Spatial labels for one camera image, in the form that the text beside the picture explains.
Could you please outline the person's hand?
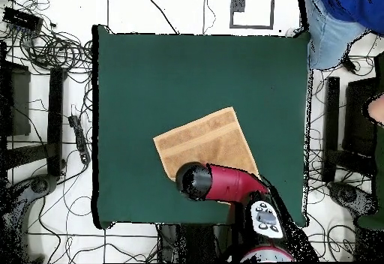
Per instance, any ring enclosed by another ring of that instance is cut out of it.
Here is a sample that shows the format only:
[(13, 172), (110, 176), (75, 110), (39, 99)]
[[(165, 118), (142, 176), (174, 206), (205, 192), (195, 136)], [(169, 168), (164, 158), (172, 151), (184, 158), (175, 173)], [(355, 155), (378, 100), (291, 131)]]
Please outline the person's hand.
[(367, 107), (368, 115), (380, 127), (384, 127), (384, 94), (373, 99)]

